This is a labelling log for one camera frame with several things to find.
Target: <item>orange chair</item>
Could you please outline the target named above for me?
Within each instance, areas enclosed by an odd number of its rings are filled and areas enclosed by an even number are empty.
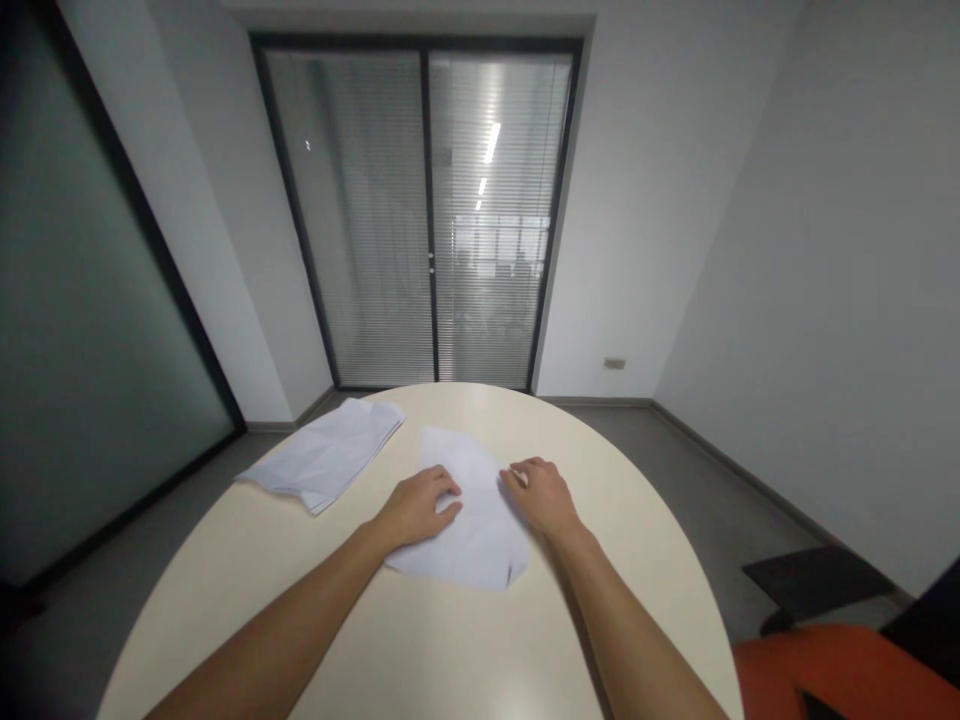
[[[960,561],[880,632],[793,628],[893,585],[843,548],[744,568],[779,606],[733,649],[747,720],[960,718]]]

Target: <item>sliding glass door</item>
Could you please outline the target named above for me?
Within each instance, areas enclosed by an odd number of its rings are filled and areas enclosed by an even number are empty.
[[[530,389],[579,40],[254,36],[342,389]]]

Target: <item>stack of paper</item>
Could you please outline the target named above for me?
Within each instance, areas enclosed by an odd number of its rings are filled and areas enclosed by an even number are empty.
[[[420,469],[434,465],[443,465],[463,491],[440,498],[437,512],[456,500],[463,509],[437,537],[391,553],[387,565],[410,575],[506,590],[530,564],[530,542],[502,494],[500,466],[472,436],[428,427]]]
[[[274,453],[237,476],[295,495],[319,515],[350,487],[407,416],[393,403],[350,398],[298,430]]]

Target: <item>oval table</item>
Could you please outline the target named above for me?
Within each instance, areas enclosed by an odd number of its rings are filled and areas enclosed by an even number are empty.
[[[140,718],[274,597],[333,551],[416,471],[421,428],[471,433],[505,467],[553,460],[613,564],[731,720],[743,710],[730,646],[693,548],[636,467],[572,415],[467,383],[372,395],[407,421],[317,517],[233,485],[174,556],[127,639],[101,720]],[[294,718],[598,718],[560,586],[539,547],[506,593],[383,568],[304,691]]]

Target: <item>hand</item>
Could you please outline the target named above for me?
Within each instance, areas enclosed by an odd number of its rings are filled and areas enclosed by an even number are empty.
[[[444,493],[459,495],[460,488],[442,465],[397,483],[371,523],[382,534],[388,552],[434,537],[453,522],[463,503],[451,503],[438,513],[437,499]]]
[[[501,470],[500,480],[534,528],[556,539],[566,529],[580,524],[570,490],[556,465],[535,457],[511,463],[510,467],[527,476],[526,485],[510,470]]]

